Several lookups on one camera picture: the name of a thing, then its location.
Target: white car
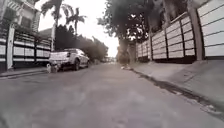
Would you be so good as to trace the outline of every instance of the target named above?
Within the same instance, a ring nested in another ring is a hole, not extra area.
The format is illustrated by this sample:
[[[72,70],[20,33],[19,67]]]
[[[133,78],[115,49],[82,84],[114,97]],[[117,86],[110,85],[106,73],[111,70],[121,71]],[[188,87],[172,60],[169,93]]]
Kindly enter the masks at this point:
[[[48,66],[55,67],[57,71],[64,67],[72,67],[77,71],[80,67],[89,67],[89,58],[80,49],[65,49],[52,52]]]

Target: asphalt road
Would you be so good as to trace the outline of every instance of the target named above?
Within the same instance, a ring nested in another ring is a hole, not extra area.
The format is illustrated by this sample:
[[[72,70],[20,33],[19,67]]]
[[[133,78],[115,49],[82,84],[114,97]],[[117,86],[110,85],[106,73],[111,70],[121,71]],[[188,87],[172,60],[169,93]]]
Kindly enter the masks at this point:
[[[4,127],[224,128],[224,122],[131,71],[103,64],[78,72],[1,79]]]

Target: building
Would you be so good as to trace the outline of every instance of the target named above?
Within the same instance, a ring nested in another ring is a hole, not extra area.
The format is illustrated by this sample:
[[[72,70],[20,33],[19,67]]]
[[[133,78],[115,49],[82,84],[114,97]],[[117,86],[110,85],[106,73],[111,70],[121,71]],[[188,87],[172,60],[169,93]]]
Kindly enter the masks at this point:
[[[35,0],[5,0],[7,7],[3,18],[17,22],[19,25],[38,31],[40,11],[35,8]]]

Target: concrete curb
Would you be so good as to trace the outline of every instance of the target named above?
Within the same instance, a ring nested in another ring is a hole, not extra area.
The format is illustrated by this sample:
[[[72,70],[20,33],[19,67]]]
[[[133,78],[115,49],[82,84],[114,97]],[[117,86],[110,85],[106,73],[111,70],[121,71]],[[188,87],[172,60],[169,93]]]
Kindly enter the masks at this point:
[[[19,76],[29,76],[29,75],[35,75],[35,74],[42,74],[47,73],[47,70],[41,69],[41,70],[35,70],[35,71],[22,71],[22,72],[12,72],[12,73],[2,73],[0,74],[0,78],[4,77],[19,77]]]
[[[180,92],[181,95],[187,97],[187,98],[190,98],[190,99],[194,99],[196,100],[197,102],[199,102],[200,104],[204,105],[204,106],[208,106],[208,105],[212,105],[214,106],[215,110],[214,111],[220,111],[221,114],[220,115],[214,115],[214,116],[217,116],[218,118],[220,118],[221,120],[224,121],[224,106],[222,105],[219,105],[218,103],[216,103],[215,101],[213,100],[210,100],[209,98],[205,97],[205,96],[202,96],[196,92],[193,92],[189,89],[186,89],[186,88],[182,88],[174,83],[171,83],[171,82],[168,82],[168,81],[161,81],[161,80],[158,80],[152,76],[148,76],[144,73],[141,73],[141,72],[138,72],[136,71],[135,69],[132,69],[131,71],[133,71],[134,73],[140,75],[141,77],[153,82],[155,84],[155,86],[158,86],[160,88],[163,88],[163,89],[166,89],[172,93],[175,93],[175,92]]]

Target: white sky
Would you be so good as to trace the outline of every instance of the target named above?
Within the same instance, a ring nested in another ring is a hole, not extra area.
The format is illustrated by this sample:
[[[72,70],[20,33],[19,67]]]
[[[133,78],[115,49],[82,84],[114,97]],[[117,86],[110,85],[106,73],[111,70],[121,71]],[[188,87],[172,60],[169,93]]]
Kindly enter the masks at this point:
[[[47,0],[40,0],[36,7],[40,10],[40,6]],[[79,7],[80,15],[85,15],[85,23],[78,24],[78,34],[82,34],[88,38],[92,36],[101,40],[109,47],[108,55],[115,57],[117,54],[118,40],[117,38],[109,37],[108,34],[104,33],[105,29],[97,25],[97,18],[103,16],[105,10],[106,0],[64,0],[64,3],[69,4],[73,7],[74,11],[76,7]],[[45,17],[41,16],[39,30],[46,28],[51,28],[53,26],[54,20],[48,12]],[[65,18],[61,18],[59,24],[65,24]]]

